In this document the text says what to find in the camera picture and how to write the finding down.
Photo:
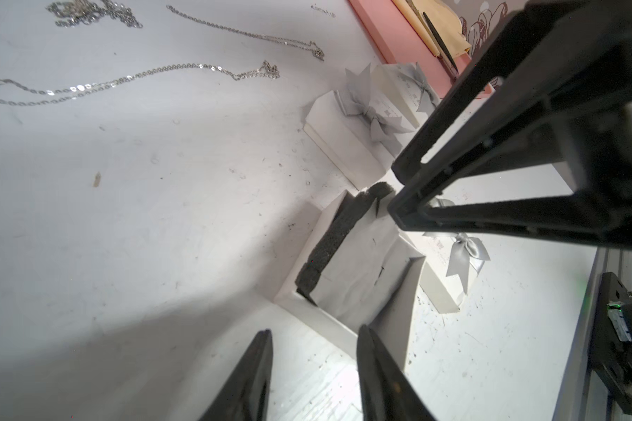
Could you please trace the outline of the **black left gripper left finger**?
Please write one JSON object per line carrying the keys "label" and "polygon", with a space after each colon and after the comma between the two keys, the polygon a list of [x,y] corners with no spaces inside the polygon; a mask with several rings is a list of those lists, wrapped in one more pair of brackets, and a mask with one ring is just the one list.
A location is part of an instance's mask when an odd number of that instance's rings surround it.
{"label": "black left gripper left finger", "polygon": [[199,418],[208,420],[267,419],[273,366],[269,329],[259,331],[209,408]]}

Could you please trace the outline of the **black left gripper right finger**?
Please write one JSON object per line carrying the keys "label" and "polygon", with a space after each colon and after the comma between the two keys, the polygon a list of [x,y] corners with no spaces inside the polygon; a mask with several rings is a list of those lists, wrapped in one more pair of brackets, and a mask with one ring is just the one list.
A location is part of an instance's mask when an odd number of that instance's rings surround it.
{"label": "black left gripper right finger", "polygon": [[356,363],[365,421],[435,421],[370,326],[363,325],[359,330]]}

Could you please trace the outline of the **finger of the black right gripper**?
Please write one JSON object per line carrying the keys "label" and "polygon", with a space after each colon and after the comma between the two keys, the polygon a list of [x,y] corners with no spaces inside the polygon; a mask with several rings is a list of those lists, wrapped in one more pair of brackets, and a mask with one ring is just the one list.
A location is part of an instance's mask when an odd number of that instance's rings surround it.
{"label": "finger of the black right gripper", "polygon": [[529,1],[495,28],[391,169],[403,184],[632,94],[632,1]]}
{"label": "finger of the black right gripper", "polygon": [[632,193],[588,185],[569,196],[433,207],[403,191],[389,212],[404,231],[488,233],[632,250]]}

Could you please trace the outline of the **white jewelry box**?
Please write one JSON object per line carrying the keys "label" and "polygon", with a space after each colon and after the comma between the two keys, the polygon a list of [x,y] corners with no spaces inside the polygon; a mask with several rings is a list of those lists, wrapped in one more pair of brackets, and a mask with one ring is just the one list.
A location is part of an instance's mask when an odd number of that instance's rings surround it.
{"label": "white jewelry box", "polygon": [[344,191],[322,212],[274,302],[350,356],[370,326],[407,366],[425,255],[396,225],[390,184]]}
{"label": "white jewelry box", "polygon": [[386,175],[418,129],[375,86],[374,69],[347,70],[345,84],[317,98],[304,125],[304,132],[360,191]]}

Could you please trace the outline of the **white lift-off box lid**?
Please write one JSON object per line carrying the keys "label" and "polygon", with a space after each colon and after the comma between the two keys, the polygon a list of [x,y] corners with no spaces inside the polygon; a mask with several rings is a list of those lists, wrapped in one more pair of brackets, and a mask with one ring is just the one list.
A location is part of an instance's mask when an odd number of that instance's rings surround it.
{"label": "white lift-off box lid", "polygon": [[371,77],[414,128],[423,125],[441,103],[418,63],[378,65]]}

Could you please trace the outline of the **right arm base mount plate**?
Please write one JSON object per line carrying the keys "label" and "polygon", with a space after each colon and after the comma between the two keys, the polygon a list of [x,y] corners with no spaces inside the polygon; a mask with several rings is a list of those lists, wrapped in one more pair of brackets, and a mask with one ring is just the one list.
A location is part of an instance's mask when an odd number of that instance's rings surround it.
{"label": "right arm base mount plate", "polygon": [[589,367],[632,416],[632,294],[612,272],[601,277]]}

